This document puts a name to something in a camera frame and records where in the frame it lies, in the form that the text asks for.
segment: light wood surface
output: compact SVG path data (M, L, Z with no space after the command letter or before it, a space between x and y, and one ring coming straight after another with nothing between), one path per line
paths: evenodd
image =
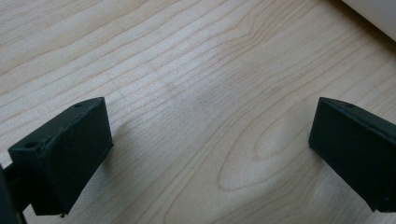
M115 146L29 223L395 223L307 144L319 96L396 122L396 43L337 0L0 1L0 163L105 96Z

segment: white object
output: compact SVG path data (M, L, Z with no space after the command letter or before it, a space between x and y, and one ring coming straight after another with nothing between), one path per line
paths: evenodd
M396 0L343 0L396 41Z

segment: black clamp jaw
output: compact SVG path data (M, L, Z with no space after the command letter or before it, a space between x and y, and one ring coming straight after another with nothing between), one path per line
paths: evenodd
M113 147L105 98L72 105L24 137L0 169L0 223L26 223L37 215L68 214Z
M320 98L309 146L373 211L396 212L396 125L355 105Z

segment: wood grain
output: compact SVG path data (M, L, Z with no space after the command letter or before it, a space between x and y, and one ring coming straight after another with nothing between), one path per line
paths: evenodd
M307 144L319 96L396 122L396 43L337 0L0 1L0 163L105 96L115 147L29 223L394 223Z

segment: screw hole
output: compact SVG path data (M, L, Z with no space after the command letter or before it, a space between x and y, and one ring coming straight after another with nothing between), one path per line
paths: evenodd
M30 142L28 144L25 145L25 147L35 147L38 145L38 142Z

